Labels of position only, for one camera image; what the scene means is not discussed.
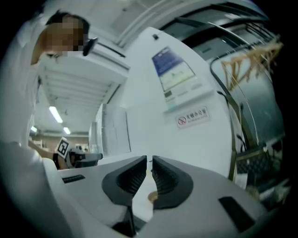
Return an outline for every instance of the black slot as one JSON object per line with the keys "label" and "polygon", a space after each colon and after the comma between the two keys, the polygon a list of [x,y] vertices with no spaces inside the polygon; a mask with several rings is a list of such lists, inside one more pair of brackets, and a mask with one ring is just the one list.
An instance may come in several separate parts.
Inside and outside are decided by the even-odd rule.
{"label": "black slot", "polygon": [[223,197],[219,202],[234,222],[239,232],[250,228],[255,222],[250,218],[246,211],[232,197]]}
{"label": "black slot", "polygon": [[75,175],[75,176],[71,176],[71,177],[62,178],[62,180],[65,184],[67,184],[67,183],[75,182],[75,181],[78,181],[78,180],[81,180],[84,178],[85,177],[83,175],[79,174],[79,175]]}

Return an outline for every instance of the dark hair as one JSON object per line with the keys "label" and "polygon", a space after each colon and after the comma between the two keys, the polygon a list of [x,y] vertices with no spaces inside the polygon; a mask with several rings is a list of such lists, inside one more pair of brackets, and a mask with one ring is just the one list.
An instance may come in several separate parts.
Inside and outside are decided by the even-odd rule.
{"label": "dark hair", "polygon": [[83,23],[83,31],[84,35],[88,36],[90,24],[87,22],[84,18],[78,16],[78,15],[72,15],[68,12],[60,12],[59,10],[49,18],[49,20],[46,22],[46,25],[50,25],[52,23],[59,23],[62,22],[62,18],[69,15],[72,18],[78,19]]}

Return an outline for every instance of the ceiling light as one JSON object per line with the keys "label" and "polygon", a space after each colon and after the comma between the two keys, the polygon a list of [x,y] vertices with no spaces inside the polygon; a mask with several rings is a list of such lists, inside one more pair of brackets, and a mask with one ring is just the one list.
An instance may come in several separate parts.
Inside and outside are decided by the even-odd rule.
{"label": "ceiling light", "polygon": [[68,134],[68,135],[70,134],[70,130],[68,127],[64,127],[63,130],[65,131],[66,134]]}
{"label": "ceiling light", "polygon": [[56,121],[57,121],[58,123],[62,123],[63,121],[62,121],[62,119],[61,119],[61,117],[60,117],[60,115],[59,115],[59,113],[58,113],[56,107],[54,107],[54,106],[50,106],[49,109],[50,109],[50,112],[51,112],[51,114],[53,115],[53,117],[56,119]]}
{"label": "ceiling light", "polygon": [[34,126],[31,127],[31,130],[32,130],[33,132],[37,132],[37,129],[36,129]]}

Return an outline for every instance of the warning sticker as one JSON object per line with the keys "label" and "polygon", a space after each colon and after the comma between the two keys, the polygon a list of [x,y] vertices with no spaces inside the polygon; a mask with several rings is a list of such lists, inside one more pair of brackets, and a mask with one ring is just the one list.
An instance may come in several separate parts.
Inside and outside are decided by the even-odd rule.
{"label": "warning sticker", "polygon": [[183,115],[177,116],[176,123],[180,129],[184,129],[189,126],[208,121],[209,119],[210,115],[208,113],[207,107],[202,106],[198,109],[190,111],[189,113],[184,113]]}

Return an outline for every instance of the person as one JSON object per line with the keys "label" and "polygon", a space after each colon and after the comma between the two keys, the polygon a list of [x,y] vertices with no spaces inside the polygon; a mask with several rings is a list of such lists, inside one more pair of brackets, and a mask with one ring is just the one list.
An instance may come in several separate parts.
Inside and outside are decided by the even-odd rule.
{"label": "person", "polygon": [[42,157],[53,156],[28,143],[41,84],[38,64],[43,54],[67,56],[67,52],[82,51],[88,41],[89,28],[90,24],[82,17],[60,11],[50,17],[45,26],[41,18],[23,24],[0,65],[1,142],[17,142],[25,148],[29,145]]}

